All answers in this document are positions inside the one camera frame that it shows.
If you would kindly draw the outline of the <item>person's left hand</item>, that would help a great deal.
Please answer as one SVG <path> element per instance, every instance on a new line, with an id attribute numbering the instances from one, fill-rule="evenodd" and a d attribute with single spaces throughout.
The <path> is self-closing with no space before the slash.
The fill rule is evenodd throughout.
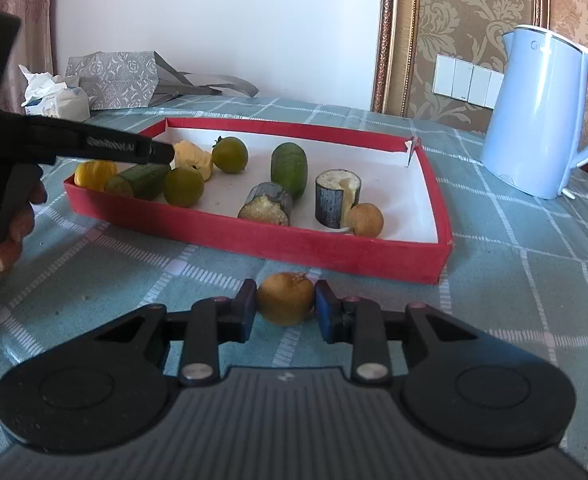
<path id="1" fill-rule="evenodd" d="M 24 239 L 35 227 L 34 206 L 44 204 L 47 198 L 44 184 L 38 181 L 30 191 L 25 205 L 17 211 L 12 219 L 9 233 L 6 239 L 0 243 L 0 278 L 3 274 L 7 274 L 21 257 Z"/>

